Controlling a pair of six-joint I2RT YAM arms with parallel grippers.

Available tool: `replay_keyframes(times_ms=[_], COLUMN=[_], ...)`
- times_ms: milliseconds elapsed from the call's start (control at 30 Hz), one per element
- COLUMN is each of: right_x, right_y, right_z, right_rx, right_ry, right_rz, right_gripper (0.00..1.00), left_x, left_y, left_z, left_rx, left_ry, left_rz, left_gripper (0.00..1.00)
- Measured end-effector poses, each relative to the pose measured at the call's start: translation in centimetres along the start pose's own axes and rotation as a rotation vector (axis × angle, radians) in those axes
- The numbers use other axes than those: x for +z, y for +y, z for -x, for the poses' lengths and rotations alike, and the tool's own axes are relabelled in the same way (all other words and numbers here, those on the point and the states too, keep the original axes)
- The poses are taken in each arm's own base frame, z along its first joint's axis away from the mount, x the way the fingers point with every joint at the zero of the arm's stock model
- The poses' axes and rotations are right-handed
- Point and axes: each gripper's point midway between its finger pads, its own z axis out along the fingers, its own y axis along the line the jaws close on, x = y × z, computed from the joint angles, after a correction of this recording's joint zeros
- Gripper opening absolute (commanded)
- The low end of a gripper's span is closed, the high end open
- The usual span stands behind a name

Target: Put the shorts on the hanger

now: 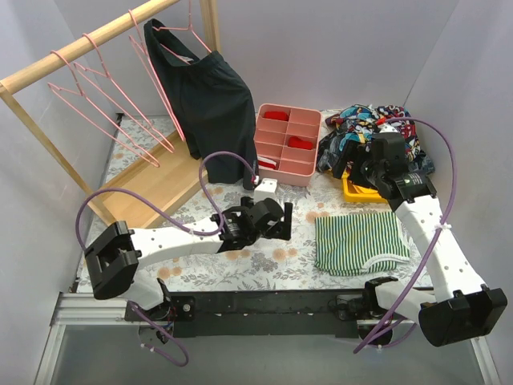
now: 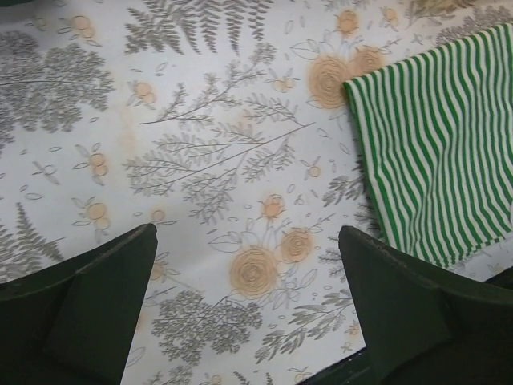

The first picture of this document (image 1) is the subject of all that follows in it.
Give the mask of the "colourful comic print shorts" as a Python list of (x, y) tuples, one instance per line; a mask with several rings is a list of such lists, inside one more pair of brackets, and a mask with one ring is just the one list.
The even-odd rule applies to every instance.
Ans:
[(318, 142), (318, 172), (327, 172), (336, 165), (346, 142), (352, 140), (364, 144), (378, 131), (379, 120), (402, 118), (391, 126), (400, 132), (406, 142), (406, 156), (409, 169), (421, 170), (427, 174), (435, 172), (431, 158), (421, 149), (414, 121), (409, 120), (410, 113), (402, 106), (393, 104), (374, 107), (354, 104), (325, 119), (331, 132)]

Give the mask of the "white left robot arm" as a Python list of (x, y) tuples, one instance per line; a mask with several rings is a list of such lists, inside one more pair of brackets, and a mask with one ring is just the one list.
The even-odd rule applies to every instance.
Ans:
[(163, 282), (151, 278), (146, 268), (155, 263), (197, 254), (242, 250), (261, 238), (288, 241), (292, 232), (293, 204), (280, 205), (272, 198), (222, 212), (223, 229), (214, 214), (192, 225), (192, 233), (174, 227), (130, 229), (125, 221), (109, 225), (86, 249), (85, 260), (96, 300), (123, 298), (136, 303), (155, 321), (165, 319), (171, 295)]

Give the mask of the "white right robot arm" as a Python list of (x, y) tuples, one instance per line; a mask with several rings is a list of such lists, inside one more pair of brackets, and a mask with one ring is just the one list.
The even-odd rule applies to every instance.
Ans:
[(423, 171), (412, 171), (405, 140), (397, 132), (374, 134), (370, 142), (345, 143), (336, 170), (351, 163), (349, 180), (375, 188), (387, 200), (423, 257), (419, 269), (430, 275), (434, 293), (416, 290), (396, 278), (365, 284), (362, 307), (371, 318), (407, 318), (434, 347), (486, 336), (507, 307), (502, 289), (491, 289), (463, 254), (442, 210), (436, 189)]

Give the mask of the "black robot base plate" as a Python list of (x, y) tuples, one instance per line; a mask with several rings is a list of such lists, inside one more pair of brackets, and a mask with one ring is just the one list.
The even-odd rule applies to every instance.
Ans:
[(372, 311), (363, 289), (216, 291), (171, 294), (172, 309), (146, 315), (173, 323), (177, 338), (331, 335), (362, 338), (385, 314)]

